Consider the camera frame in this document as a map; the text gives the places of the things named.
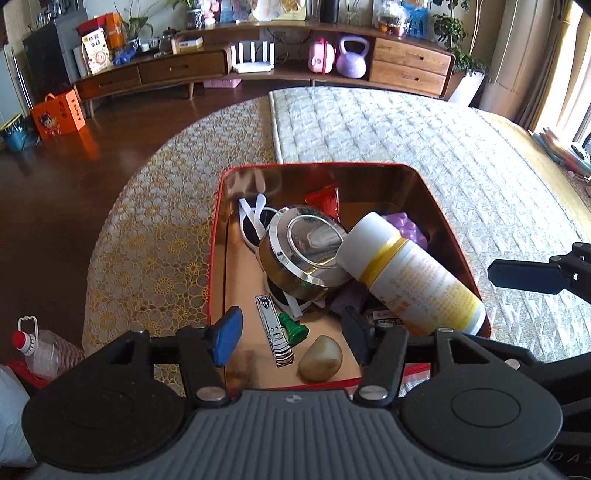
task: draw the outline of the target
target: purple toy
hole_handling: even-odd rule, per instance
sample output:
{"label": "purple toy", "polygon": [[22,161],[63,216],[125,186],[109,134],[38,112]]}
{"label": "purple toy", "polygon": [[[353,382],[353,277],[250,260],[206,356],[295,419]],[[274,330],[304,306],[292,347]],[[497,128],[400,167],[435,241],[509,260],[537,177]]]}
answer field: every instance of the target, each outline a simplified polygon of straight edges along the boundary
{"label": "purple toy", "polygon": [[[345,49],[346,41],[354,41],[365,45],[361,54]],[[336,69],[343,77],[358,79],[365,75],[365,56],[369,52],[369,41],[363,37],[347,36],[339,41],[339,58],[336,59]]]}
{"label": "purple toy", "polygon": [[385,218],[388,223],[396,227],[403,238],[412,240],[423,250],[427,249],[427,238],[425,238],[414,222],[408,218],[405,212],[382,215],[382,218]]}

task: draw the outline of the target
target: white plastic bag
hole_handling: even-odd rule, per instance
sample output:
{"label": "white plastic bag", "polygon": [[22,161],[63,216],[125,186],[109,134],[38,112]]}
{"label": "white plastic bag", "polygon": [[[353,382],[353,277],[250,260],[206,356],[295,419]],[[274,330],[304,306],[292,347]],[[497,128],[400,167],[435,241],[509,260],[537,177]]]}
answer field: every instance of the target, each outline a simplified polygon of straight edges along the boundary
{"label": "white plastic bag", "polygon": [[29,395],[10,368],[0,365],[0,466],[37,464],[22,433],[21,416]]}

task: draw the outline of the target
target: black speaker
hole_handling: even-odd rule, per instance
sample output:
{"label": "black speaker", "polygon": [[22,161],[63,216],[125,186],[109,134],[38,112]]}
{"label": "black speaker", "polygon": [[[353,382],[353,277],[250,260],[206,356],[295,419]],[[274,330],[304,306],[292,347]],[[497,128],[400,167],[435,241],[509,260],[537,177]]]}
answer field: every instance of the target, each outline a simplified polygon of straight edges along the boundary
{"label": "black speaker", "polygon": [[324,23],[337,23],[339,21],[339,0],[322,0],[320,21]]}

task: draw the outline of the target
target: metal container lid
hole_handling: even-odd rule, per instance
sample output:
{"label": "metal container lid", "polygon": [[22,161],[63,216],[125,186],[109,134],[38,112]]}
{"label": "metal container lid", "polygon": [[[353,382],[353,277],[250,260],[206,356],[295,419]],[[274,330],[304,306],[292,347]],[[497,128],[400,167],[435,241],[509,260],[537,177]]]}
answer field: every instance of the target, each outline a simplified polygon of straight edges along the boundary
{"label": "metal container lid", "polygon": [[347,232],[318,209],[282,208],[271,220],[268,234],[277,260],[299,279],[319,287],[339,287],[351,278],[335,260]]}

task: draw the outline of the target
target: pink basket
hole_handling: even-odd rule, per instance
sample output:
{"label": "pink basket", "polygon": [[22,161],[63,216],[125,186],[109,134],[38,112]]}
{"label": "pink basket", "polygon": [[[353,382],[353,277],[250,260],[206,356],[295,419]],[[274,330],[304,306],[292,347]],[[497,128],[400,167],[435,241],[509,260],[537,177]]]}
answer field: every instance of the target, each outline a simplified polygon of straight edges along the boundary
{"label": "pink basket", "polygon": [[236,88],[241,81],[241,79],[204,80],[203,86],[205,88]]}

